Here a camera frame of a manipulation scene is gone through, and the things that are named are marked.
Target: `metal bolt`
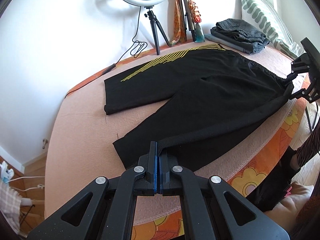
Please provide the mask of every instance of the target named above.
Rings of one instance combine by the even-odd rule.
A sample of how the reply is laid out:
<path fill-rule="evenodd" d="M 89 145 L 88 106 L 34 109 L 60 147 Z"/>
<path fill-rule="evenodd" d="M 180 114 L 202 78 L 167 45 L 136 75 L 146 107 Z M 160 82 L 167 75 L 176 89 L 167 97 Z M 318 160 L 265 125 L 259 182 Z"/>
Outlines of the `metal bolt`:
<path fill-rule="evenodd" d="M 105 177 L 96 178 L 96 183 L 97 184 L 104 184 L 105 182 L 106 182 L 106 178 Z"/>
<path fill-rule="evenodd" d="M 135 172 L 143 172 L 143 171 L 144 171 L 144 167 L 142 167 L 142 166 L 136 166 L 133 170 L 134 170 Z"/>
<path fill-rule="evenodd" d="M 213 183 L 220 183 L 221 182 L 221 178 L 219 176 L 212 176 L 211 177 L 211 181 Z"/>
<path fill-rule="evenodd" d="M 175 172 L 181 172 L 182 171 L 182 167 L 181 166 L 174 166 L 172 168 L 172 170 L 175 171 Z"/>

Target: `yellow striped pattern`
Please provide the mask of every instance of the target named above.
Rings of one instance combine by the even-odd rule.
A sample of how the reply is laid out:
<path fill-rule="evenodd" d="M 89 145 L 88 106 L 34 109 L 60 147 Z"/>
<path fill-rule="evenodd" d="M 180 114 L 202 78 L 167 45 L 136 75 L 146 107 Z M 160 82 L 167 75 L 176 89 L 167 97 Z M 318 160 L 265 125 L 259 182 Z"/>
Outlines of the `yellow striped pattern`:
<path fill-rule="evenodd" d="M 186 49 L 186 50 L 182 50 L 182 51 L 177 51 L 168 55 L 165 55 L 163 57 L 159 57 L 156 58 L 154 60 L 151 60 L 149 63 L 145 64 L 142 68 L 138 69 L 137 71 L 135 71 L 134 73 L 132 73 L 131 75 L 127 76 L 126 78 L 124 78 L 122 81 L 126 81 L 130 78 L 132 78 L 133 76 L 135 76 L 136 74 L 143 72 L 145 70 L 147 70 L 150 67 L 153 67 L 155 65 L 158 65 L 160 63 L 164 64 L 170 61 L 174 61 L 178 58 L 182 58 L 184 57 L 188 51 L 190 50 L 196 50 L 196 49 L 220 49 L 220 50 L 226 50 L 224 49 L 222 46 L 220 46 L 219 44 L 209 44 L 209 45 L 204 45 L 204 46 L 200 46 L 200 47 L 196 47 L 196 48 L 192 48 L 192 49 Z"/>

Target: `green and white pillow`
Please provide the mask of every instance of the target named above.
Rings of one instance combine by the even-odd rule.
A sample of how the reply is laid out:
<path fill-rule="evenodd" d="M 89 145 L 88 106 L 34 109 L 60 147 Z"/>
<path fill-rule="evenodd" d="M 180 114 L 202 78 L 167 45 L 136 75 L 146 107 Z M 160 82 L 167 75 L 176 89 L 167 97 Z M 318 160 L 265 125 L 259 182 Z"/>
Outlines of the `green and white pillow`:
<path fill-rule="evenodd" d="M 241 0 L 241 8 L 242 19 L 262 31 L 277 50 L 292 59 L 304 53 L 304 50 L 292 40 L 276 10 L 266 0 Z"/>

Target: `stack of folded clothes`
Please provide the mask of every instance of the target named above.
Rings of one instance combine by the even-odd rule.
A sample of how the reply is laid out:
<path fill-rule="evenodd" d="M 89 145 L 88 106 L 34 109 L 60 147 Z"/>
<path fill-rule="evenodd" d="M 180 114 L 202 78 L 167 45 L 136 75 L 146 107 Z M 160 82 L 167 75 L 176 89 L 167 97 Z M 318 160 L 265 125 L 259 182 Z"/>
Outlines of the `stack of folded clothes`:
<path fill-rule="evenodd" d="M 204 37 L 239 51 L 253 54 L 262 51 L 270 43 L 265 34 L 244 20 L 227 19 L 217 22 Z"/>

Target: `red flower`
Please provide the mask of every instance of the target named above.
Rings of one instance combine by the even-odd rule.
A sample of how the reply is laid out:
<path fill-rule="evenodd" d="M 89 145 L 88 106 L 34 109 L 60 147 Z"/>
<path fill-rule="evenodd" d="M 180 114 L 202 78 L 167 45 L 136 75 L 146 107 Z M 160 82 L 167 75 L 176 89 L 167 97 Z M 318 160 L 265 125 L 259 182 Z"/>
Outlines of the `red flower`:
<path fill-rule="evenodd" d="M 193 20 L 194 20 L 195 23 L 200 23 L 201 22 L 201 18 L 199 16 L 195 16 Z"/>

